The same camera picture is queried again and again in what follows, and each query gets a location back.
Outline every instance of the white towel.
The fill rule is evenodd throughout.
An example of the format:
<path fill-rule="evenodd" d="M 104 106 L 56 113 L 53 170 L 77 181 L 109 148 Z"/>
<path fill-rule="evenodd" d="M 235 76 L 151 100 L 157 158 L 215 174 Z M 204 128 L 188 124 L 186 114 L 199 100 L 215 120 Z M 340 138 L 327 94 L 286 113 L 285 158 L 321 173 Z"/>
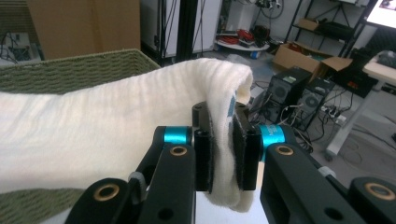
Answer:
<path fill-rule="evenodd" d="M 235 101 L 248 102 L 249 67 L 200 59 L 65 95 L 0 92 L 0 192 L 87 188 L 126 179 L 157 126 L 191 125 L 207 101 L 217 148 L 212 203 L 245 211 L 236 185 L 230 125 Z"/>

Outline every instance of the white desk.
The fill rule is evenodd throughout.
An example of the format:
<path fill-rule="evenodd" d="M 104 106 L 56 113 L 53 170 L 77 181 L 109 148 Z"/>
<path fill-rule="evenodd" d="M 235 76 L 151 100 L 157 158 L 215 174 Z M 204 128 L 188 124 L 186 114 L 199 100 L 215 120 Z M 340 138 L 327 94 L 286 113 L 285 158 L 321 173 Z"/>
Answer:
<path fill-rule="evenodd" d="M 377 57 L 374 57 L 368 62 L 363 72 L 367 73 L 369 77 L 378 79 L 378 83 L 373 86 L 372 90 L 366 96 L 364 101 L 359 105 L 355 113 L 346 121 L 346 124 L 340 128 L 335 137 L 332 139 L 330 144 L 326 148 L 326 152 L 330 156 L 336 156 L 341 149 L 341 146 L 346 141 L 353 125 L 355 124 L 361 112 L 367 107 L 368 103 L 381 91 L 382 86 L 385 82 L 389 84 L 396 84 L 396 69 L 386 67 L 385 65 L 376 62 Z"/>

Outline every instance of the wicker basket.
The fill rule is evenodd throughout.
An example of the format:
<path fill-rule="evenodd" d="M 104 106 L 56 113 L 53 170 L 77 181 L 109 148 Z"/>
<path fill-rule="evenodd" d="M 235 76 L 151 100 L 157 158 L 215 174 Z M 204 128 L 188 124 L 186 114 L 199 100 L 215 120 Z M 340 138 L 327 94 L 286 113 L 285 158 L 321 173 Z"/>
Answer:
<path fill-rule="evenodd" d="M 0 91 L 64 94 L 158 68 L 158 64 L 137 49 L 0 66 Z M 73 206 L 82 192 L 82 189 L 29 189 L 0 194 L 0 223 L 40 223 Z"/>
<path fill-rule="evenodd" d="M 64 94 L 160 68 L 137 49 L 0 67 L 0 91 Z"/>

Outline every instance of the table leg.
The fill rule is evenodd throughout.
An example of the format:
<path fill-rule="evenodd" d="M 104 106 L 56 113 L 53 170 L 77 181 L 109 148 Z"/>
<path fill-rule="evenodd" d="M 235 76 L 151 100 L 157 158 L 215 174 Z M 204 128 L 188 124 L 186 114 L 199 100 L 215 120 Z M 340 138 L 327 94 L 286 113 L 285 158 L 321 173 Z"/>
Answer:
<path fill-rule="evenodd" d="M 373 86 L 372 90 L 368 93 L 366 98 L 361 102 L 358 109 L 353 113 L 353 115 L 346 121 L 346 124 L 338 130 L 335 137 L 332 139 L 330 144 L 326 148 L 326 153 L 330 156 L 336 156 L 341 149 L 341 146 L 346 141 L 349 136 L 350 131 L 353 128 L 358 117 L 361 115 L 361 112 L 367 107 L 368 103 L 374 98 L 375 95 L 381 91 L 382 86 L 384 85 L 384 81 L 378 80 L 375 86 Z"/>

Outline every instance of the brown cardboard box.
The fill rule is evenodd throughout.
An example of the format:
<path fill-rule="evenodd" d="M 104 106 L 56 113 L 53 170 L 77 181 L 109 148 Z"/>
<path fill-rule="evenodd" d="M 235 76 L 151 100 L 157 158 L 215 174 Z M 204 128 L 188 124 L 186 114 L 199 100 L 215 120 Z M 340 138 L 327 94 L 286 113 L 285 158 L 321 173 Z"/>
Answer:
<path fill-rule="evenodd" d="M 46 59 L 140 49 L 139 0 L 27 0 Z"/>
<path fill-rule="evenodd" d="M 352 60 L 335 57 L 300 43 L 287 43 L 279 46 L 273 62 L 287 69 L 301 67 L 313 74 L 312 80 L 324 77 L 328 69 L 339 72 L 348 67 Z"/>
<path fill-rule="evenodd" d="M 310 31 L 314 31 L 315 29 L 318 28 L 318 24 L 316 22 L 306 18 L 301 18 L 298 21 L 297 26 Z"/>

